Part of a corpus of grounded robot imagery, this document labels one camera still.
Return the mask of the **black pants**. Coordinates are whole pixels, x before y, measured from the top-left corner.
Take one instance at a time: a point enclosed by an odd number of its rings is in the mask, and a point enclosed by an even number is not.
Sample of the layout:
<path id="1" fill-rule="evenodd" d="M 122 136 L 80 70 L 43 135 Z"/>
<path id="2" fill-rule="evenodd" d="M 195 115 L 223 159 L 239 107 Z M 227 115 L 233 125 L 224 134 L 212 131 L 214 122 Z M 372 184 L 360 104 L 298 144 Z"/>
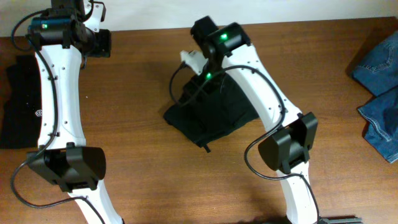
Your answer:
<path id="1" fill-rule="evenodd" d="M 222 74 L 187 106 L 172 105 L 163 115 L 198 147 L 210 152 L 208 143 L 231 134 L 259 115 L 239 85 Z"/>

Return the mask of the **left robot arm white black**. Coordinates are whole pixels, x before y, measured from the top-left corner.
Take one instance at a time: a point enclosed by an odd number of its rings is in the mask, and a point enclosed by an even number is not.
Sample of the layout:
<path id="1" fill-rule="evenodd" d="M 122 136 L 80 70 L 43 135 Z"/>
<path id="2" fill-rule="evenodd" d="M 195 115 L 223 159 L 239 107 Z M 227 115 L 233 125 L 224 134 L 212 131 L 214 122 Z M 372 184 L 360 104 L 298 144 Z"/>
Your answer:
<path id="1" fill-rule="evenodd" d="M 110 33 L 100 29 L 106 14 L 60 4 L 35 18 L 28 38 L 40 70 L 42 121 L 39 155 L 29 168 L 75 199 L 88 223 L 123 223 L 107 193 L 102 148 L 88 147 L 81 126 L 78 79 L 87 57 L 109 57 Z"/>

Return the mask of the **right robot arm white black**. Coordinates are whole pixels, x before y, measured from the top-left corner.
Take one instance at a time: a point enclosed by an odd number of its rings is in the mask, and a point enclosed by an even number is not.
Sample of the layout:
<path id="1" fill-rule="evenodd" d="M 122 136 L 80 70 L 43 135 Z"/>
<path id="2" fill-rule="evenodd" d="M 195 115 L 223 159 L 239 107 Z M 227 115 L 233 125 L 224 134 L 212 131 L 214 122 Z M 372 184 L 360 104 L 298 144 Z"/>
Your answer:
<path id="1" fill-rule="evenodd" d="M 219 28 L 206 16 L 195 21 L 190 34 L 201 52 L 182 53 L 182 61 L 198 75 L 208 65 L 206 83 L 217 75 L 229 75 L 259 115 L 266 133 L 250 143 L 244 154 L 257 145 L 264 163 L 276 172 L 289 223 L 318 223 L 320 212 L 308 176 L 309 151 L 318 126 L 315 115 L 303 114 L 284 95 L 238 23 Z"/>

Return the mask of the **folded black shirt with logo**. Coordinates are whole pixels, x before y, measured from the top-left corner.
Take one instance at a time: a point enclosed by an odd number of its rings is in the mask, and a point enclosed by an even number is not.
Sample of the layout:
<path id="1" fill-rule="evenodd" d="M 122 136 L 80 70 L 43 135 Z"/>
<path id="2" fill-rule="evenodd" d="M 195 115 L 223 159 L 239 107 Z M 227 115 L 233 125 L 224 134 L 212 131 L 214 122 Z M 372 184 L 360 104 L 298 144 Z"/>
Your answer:
<path id="1" fill-rule="evenodd" d="M 36 147 L 40 134 L 40 72 L 32 55 L 18 55 L 6 68 L 11 97 L 4 104 L 1 130 L 2 149 Z"/>

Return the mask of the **blue denim jeans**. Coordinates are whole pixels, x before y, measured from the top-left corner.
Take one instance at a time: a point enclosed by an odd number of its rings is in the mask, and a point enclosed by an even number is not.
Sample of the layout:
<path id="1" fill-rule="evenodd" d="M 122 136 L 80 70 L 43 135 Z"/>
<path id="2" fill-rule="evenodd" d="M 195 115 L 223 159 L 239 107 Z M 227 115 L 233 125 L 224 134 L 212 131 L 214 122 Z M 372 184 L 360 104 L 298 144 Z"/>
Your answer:
<path id="1" fill-rule="evenodd" d="M 371 49 L 351 78 L 373 99 L 358 108 L 369 123 L 364 139 L 390 164 L 397 161 L 397 32 Z"/>

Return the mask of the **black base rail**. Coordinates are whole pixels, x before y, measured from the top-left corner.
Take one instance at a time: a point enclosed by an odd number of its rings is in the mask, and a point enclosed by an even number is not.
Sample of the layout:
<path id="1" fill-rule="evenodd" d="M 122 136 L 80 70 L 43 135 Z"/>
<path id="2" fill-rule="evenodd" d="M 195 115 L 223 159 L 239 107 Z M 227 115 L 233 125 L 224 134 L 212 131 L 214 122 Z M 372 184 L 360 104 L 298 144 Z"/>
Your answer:
<path id="1" fill-rule="evenodd" d="M 361 218 L 322 218 L 319 224 L 363 224 Z"/>

